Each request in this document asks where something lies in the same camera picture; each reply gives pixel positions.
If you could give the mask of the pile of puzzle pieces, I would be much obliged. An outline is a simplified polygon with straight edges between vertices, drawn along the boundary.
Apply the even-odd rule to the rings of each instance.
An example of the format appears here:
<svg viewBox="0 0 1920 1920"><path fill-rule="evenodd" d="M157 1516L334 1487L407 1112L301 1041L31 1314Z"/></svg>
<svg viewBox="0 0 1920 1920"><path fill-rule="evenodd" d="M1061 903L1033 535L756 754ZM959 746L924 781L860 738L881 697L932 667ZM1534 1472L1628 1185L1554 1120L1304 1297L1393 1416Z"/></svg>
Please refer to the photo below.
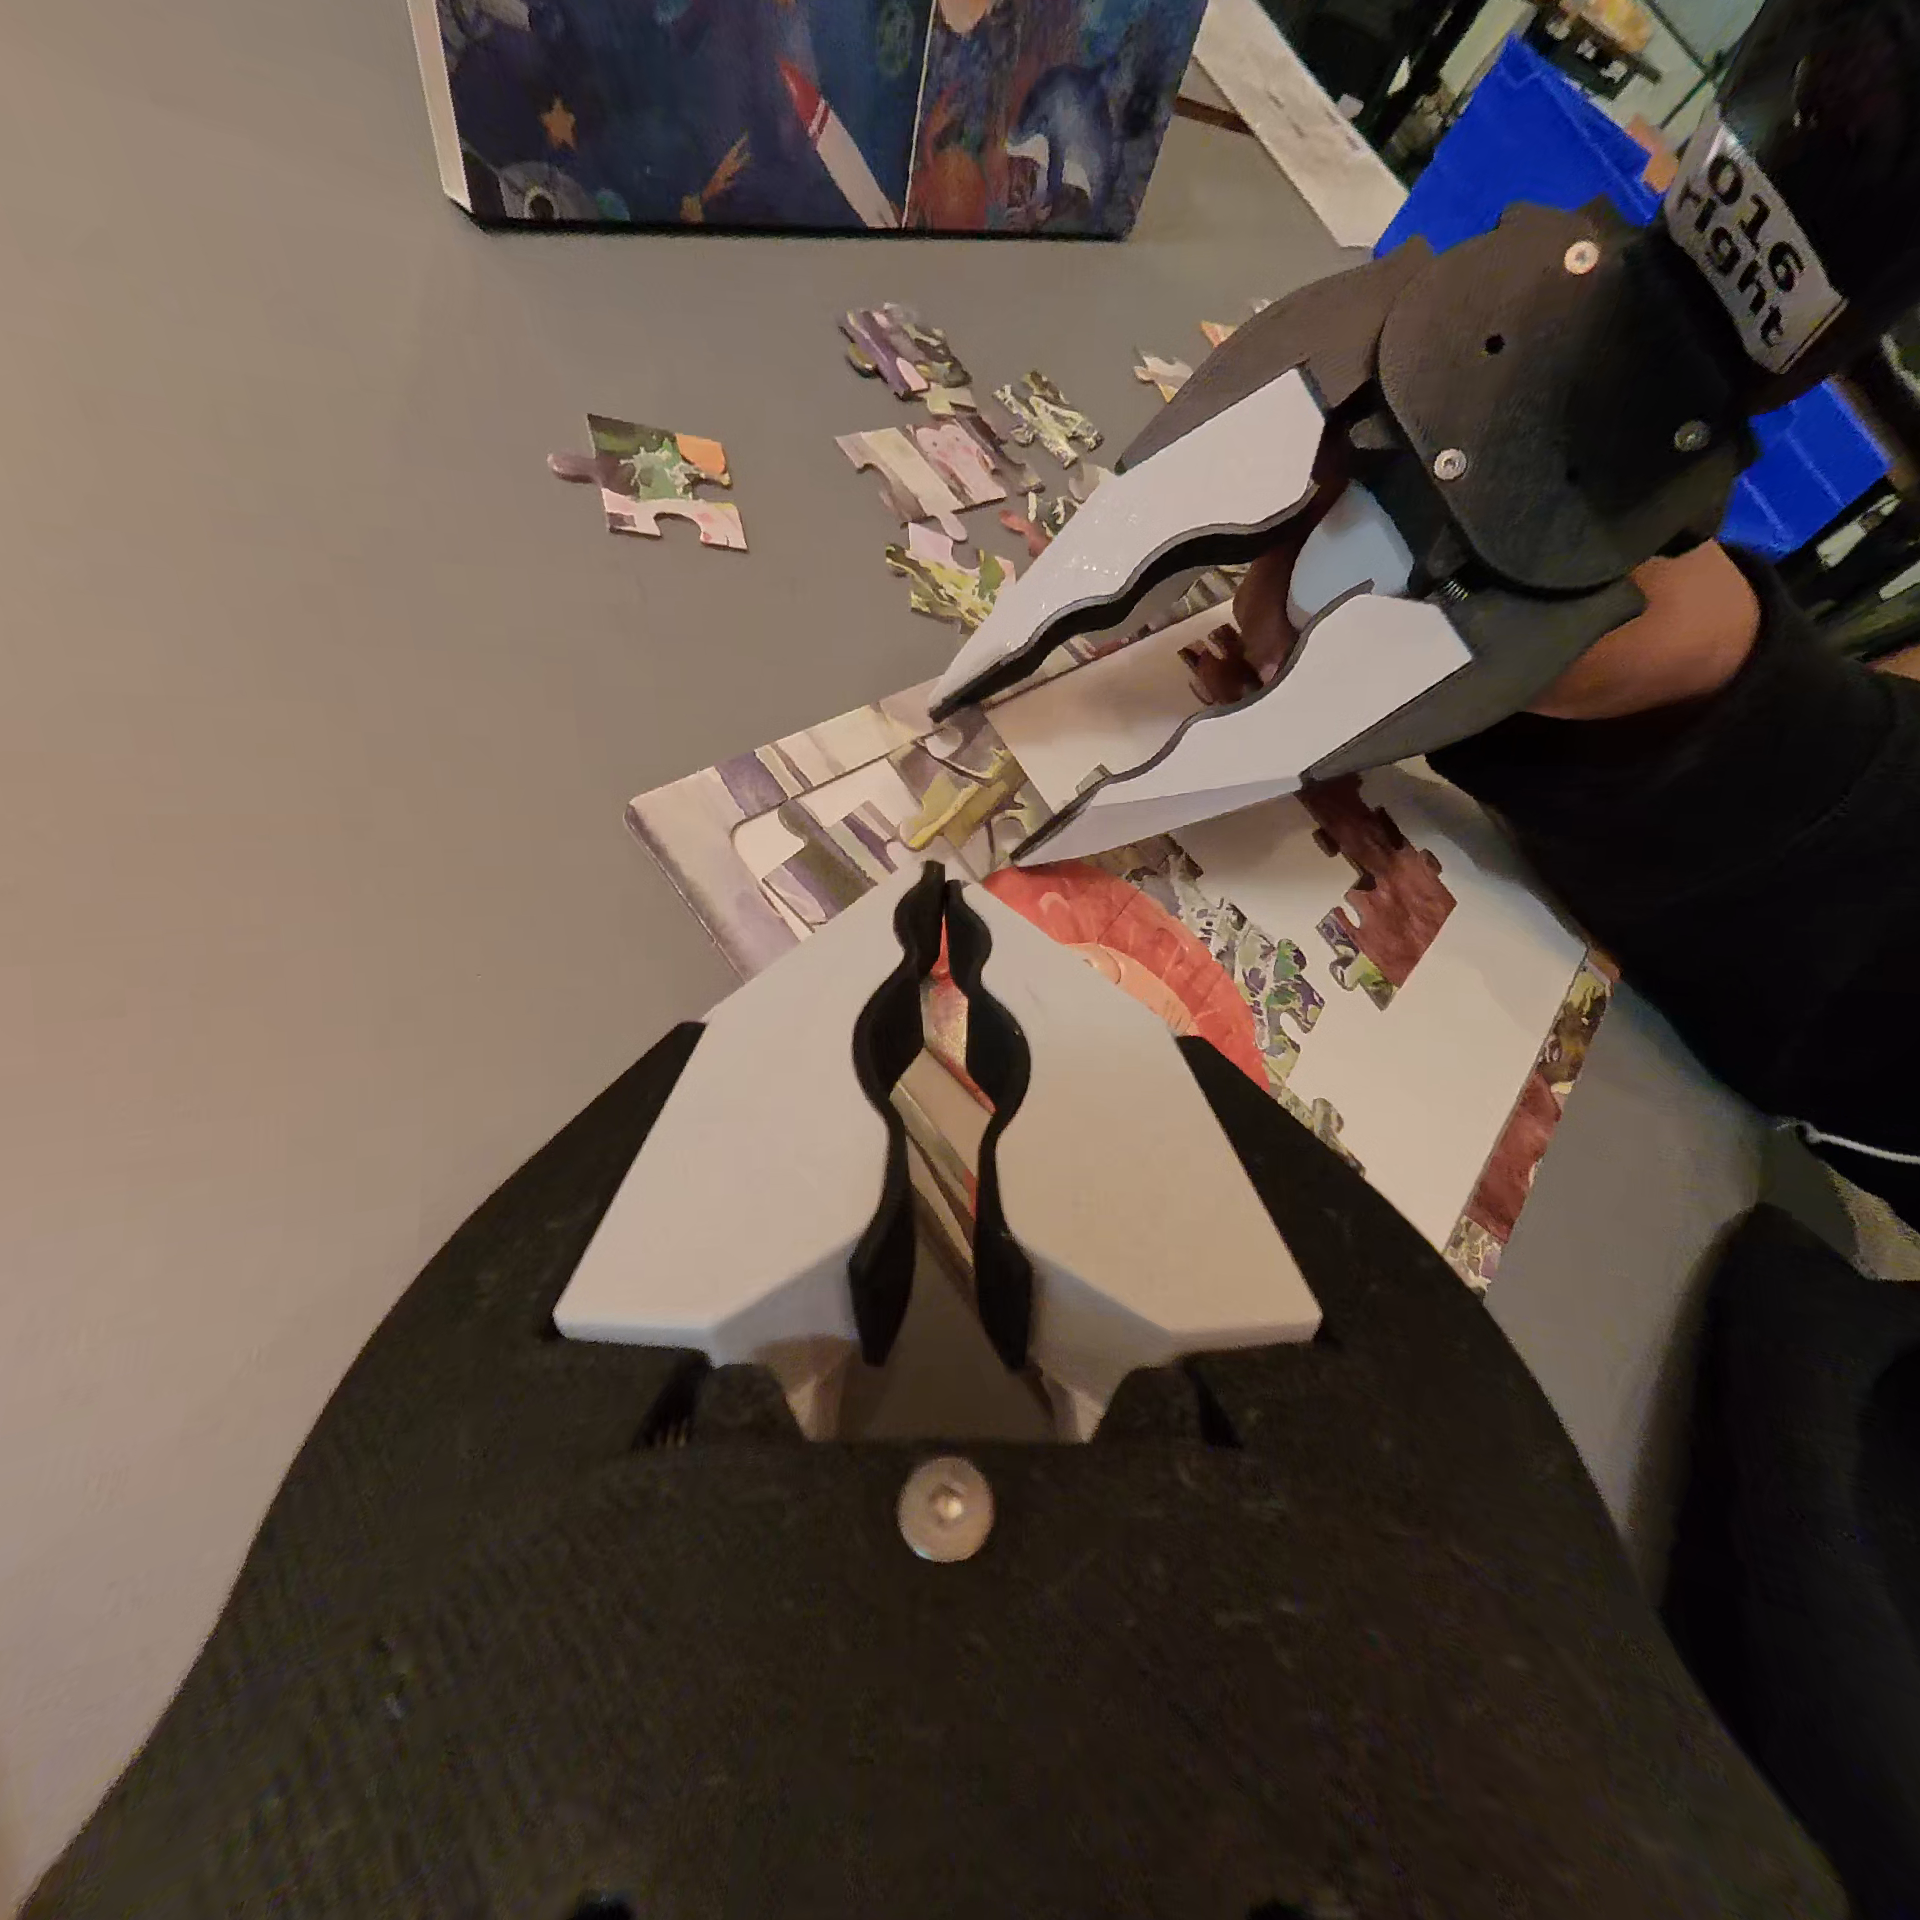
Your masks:
<svg viewBox="0 0 1920 1920"><path fill-rule="evenodd" d="M847 367L903 404L897 421L836 439L900 521L884 563L906 584L916 613L970 636L1016 578L1016 565L986 551L977 529L993 521L1029 560L1037 557L1116 477L1130 439L1102 433L1100 452L1074 469L1056 466L1041 448L1010 439L991 392L974 387L946 335L909 307L853 309L839 327Z"/></svg>

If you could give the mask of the orange corner puzzle piece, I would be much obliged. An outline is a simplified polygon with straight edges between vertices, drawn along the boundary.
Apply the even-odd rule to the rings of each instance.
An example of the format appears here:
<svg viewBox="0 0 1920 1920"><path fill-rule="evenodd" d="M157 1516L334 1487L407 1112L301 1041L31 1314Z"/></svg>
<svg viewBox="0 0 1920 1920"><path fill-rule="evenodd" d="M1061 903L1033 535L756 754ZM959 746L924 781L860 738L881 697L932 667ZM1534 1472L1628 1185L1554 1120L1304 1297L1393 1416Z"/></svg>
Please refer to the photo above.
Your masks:
<svg viewBox="0 0 1920 1920"><path fill-rule="evenodd" d="M585 425L588 450L552 450L544 464L558 481L598 496L613 538L661 539L679 521L701 546L749 549L721 441L618 416L588 415Z"/></svg>

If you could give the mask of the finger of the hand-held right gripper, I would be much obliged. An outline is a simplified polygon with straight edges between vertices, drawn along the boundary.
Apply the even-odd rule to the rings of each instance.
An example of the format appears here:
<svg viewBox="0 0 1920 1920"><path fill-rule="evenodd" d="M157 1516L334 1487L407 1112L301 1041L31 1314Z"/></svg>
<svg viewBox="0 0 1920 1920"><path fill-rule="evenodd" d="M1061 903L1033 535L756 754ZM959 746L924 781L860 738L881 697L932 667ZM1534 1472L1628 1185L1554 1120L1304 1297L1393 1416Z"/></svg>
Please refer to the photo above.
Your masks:
<svg viewBox="0 0 1920 1920"><path fill-rule="evenodd" d="M1309 498L1324 435L1308 372L1289 368L1120 472L999 591L932 685L927 716L942 722L1018 685L1177 575L1252 557Z"/></svg>
<svg viewBox="0 0 1920 1920"><path fill-rule="evenodd" d="M1272 685L1201 707L1182 658L1199 615L1010 697L1010 751L1056 812L1010 861L1089 858L1290 797L1312 769L1472 664L1436 607L1358 592L1321 615Z"/></svg>

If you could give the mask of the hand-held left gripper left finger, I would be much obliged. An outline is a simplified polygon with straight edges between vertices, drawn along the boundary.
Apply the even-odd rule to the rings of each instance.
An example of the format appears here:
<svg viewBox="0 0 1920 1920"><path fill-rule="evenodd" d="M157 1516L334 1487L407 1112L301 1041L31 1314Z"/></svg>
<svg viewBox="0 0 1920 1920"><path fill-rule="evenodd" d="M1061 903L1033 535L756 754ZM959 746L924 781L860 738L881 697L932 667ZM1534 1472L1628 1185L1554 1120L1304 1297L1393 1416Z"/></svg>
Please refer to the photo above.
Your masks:
<svg viewBox="0 0 1920 1920"><path fill-rule="evenodd" d="M701 1023L562 1289L568 1340L752 1364L805 1437L831 1437L853 1362L889 1357L916 1271L896 1087L946 875L900 872Z"/></svg>

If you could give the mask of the space print puzzle box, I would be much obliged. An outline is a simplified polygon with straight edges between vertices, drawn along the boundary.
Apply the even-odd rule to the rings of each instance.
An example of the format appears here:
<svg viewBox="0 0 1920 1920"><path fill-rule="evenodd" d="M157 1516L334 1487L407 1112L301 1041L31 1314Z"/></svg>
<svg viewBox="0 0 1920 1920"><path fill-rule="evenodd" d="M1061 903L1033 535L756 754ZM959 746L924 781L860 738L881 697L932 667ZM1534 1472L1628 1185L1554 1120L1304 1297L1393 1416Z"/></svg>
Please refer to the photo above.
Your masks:
<svg viewBox="0 0 1920 1920"><path fill-rule="evenodd" d="M479 225L1121 237L1205 3L410 3Z"/></svg>

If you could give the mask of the person's right hand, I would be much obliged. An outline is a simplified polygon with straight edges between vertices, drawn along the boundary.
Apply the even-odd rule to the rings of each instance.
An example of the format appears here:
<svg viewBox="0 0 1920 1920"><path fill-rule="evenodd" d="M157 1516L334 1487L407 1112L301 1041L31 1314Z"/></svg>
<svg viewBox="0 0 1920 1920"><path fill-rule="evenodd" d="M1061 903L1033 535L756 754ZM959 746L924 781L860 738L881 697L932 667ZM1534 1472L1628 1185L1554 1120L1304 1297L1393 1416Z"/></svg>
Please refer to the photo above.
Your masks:
<svg viewBox="0 0 1920 1920"><path fill-rule="evenodd" d="M1295 645L1289 584L1295 557L1277 546L1249 565L1232 624L1254 673L1271 679ZM1735 557L1705 543L1652 557L1629 575L1641 613L1609 632L1526 712L1562 722L1612 722L1705 703L1722 690L1759 641L1759 599Z"/></svg>

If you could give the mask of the joined brown bear puzzle section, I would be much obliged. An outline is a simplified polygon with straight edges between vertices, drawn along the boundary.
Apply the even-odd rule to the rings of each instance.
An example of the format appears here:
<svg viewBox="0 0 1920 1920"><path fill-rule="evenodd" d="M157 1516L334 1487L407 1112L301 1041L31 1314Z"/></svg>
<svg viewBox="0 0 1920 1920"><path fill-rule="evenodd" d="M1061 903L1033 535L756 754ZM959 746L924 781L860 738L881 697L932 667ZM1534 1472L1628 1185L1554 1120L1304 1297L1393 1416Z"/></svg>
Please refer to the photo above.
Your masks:
<svg viewBox="0 0 1920 1920"><path fill-rule="evenodd" d="M1397 771L1336 775L1191 824L1174 841L1212 899L1382 1012L1457 905L1444 859L1397 815L1410 793Z"/></svg>

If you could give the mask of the lion jigsaw puzzle board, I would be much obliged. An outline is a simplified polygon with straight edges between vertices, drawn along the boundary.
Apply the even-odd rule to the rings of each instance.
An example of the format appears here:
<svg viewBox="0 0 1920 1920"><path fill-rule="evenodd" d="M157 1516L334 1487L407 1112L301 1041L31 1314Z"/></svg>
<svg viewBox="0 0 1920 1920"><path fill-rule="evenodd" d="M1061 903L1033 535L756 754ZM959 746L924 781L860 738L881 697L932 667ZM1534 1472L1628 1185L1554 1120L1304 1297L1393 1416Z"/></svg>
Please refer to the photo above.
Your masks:
<svg viewBox="0 0 1920 1920"><path fill-rule="evenodd" d="M1186 641L1182 658L1223 655L1224 609L1152 637L1197 617L1213 617L1220 636ZM1010 747L1010 697L946 725L986 719ZM869 707L912 727L936 730L927 720L924 688ZM632 835L737 976L764 971L800 945L786 940L753 866L736 853L743 812L730 791L733 765L746 762L746 803L760 800L753 756L767 746L656 786L629 805ZM1330 991L1324 965L1304 951L1309 983L1324 994L1326 1011L1303 1041L1289 1088L1336 1106L1341 1139L1360 1161L1356 1171L1468 1284L1481 1289L1494 1275L1524 1208L1612 980L1588 946L1530 891L1478 808L1418 762L1384 771L1397 771L1413 786L1397 815L1408 837L1444 859L1457 905L1382 1012Z"/></svg>

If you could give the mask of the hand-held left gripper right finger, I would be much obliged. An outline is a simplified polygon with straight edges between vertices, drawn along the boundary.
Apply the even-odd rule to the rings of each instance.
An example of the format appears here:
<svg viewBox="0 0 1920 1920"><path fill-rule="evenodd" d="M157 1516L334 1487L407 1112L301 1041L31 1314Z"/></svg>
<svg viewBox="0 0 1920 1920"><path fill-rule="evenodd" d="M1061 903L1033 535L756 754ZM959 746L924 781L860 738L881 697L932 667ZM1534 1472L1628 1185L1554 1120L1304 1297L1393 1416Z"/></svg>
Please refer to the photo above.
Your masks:
<svg viewBox="0 0 1920 1920"><path fill-rule="evenodd" d="M948 969L1024 1044L981 1145L975 1304L1061 1437L1088 1442L1130 1375L1314 1340L1321 1306L1162 1017L977 883L951 893Z"/></svg>

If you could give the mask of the person's right forearm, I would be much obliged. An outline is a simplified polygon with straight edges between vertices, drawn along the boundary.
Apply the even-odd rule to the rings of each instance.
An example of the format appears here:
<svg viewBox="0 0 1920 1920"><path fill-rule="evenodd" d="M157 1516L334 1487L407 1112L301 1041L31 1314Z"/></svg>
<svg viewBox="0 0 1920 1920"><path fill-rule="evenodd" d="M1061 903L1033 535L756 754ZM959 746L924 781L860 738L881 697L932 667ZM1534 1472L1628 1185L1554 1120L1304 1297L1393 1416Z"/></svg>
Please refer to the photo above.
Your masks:
<svg viewBox="0 0 1920 1920"><path fill-rule="evenodd" d="M1520 712L1429 762L1727 1091L1913 1227L1918 685L1838 656L1725 551L1762 624L1722 690Z"/></svg>

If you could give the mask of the dark green white puzzle piece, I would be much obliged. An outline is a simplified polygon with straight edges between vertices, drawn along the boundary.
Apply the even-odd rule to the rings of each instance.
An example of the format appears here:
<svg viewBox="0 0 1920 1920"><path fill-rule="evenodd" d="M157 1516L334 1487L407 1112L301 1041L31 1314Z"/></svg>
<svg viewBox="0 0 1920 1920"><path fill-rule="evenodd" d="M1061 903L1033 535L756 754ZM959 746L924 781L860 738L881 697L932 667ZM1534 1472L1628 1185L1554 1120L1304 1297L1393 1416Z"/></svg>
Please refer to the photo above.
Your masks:
<svg viewBox="0 0 1920 1920"><path fill-rule="evenodd" d="M1103 448L1093 419L1037 368L1001 381L991 397L1010 421L1010 439L1022 448L1041 448L1056 466L1074 469Z"/></svg>

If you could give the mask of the blue bin with white label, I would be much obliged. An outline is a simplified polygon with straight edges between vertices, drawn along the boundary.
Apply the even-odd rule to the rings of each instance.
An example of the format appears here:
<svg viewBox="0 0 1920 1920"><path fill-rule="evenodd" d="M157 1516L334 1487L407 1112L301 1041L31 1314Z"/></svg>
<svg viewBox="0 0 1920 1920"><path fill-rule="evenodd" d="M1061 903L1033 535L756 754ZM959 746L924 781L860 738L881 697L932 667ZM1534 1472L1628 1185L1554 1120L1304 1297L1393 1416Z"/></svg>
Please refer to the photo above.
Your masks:
<svg viewBox="0 0 1920 1920"><path fill-rule="evenodd" d="M1646 168L1629 132L1509 40L1374 255L1410 237L1452 250L1494 228L1512 203L1574 211L1607 200L1622 220L1647 225L1663 197L1646 186ZM1765 560L1822 538L1887 474L1884 447L1832 381L1757 416L1750 431L1759 455L1730 495L1718 539Z"/></svg>

